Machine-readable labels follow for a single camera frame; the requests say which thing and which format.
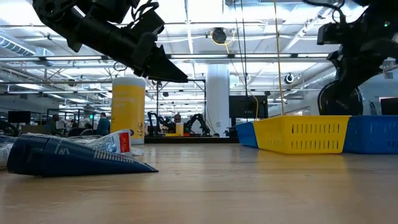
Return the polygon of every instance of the wooden table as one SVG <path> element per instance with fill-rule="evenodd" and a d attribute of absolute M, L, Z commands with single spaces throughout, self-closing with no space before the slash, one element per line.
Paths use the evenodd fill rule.
<path fill-rule="evenodd" d="M 398 223 L 398 156 L 285 156 L 237 144 L 145 149 L 159 173 L 0 172 L 0 223 Z"/>

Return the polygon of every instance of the white pillar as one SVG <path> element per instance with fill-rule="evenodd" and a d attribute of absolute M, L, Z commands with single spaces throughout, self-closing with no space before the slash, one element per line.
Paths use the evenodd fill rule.
<path fill-rule="evenodd" d="M 230 127 L 228 65 L 208 65 L 206 76 L 206 122 L 220 136 Z"/>

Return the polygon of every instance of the desk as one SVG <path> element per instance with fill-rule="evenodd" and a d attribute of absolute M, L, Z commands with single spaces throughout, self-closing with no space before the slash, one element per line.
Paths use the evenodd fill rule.
<path fill-rule="evenodd" d="M 398 157 L 146 145 L 155 174 L 0 172 L 0 223 L 397 223 Z"/>

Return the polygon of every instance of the red label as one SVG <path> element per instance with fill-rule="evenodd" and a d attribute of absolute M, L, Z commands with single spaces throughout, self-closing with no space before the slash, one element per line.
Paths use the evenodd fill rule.
<path fill-rule="evenodd" d="M 121 134 L 119 134 L 120 152 L 121 153 L 130 151 L 129 138 L 130 138 L 129 133 L 121 133 Z"/>

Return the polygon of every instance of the blue plastic basket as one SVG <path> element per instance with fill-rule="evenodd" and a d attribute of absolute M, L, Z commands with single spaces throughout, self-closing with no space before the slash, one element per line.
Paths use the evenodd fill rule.
<path fill-rule="evenodd" d="M 258 148 L 253 122 L 247 122 L 236 126 L 239 143 L 243 146 Z"/>
<path fill-rule="evenodd" d="M 398 116 L 351 117 L 343 152 L 398 154 Z"/>

